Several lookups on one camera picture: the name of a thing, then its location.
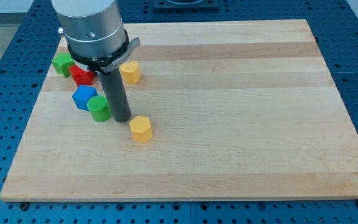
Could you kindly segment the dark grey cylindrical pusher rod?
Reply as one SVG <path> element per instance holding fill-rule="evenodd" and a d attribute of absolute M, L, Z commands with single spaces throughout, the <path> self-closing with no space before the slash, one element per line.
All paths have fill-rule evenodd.
<path fill-rule="evenodd" d="M 107 73 L 97 71 L 97 74 L 114 120 L 119 123 L 128 121 L 131 109 L 119 69 Z"/>

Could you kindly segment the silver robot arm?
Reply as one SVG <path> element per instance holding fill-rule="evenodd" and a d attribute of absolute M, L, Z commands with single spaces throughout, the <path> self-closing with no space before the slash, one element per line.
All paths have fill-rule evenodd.
<path fill-rule="evenodd" d="M 131 118 L 119 67 L 140 45 L 130 40 L 116 0 L 52 0 L 68 51 L 78 67 L 94 71 L 115 121 Z"/>

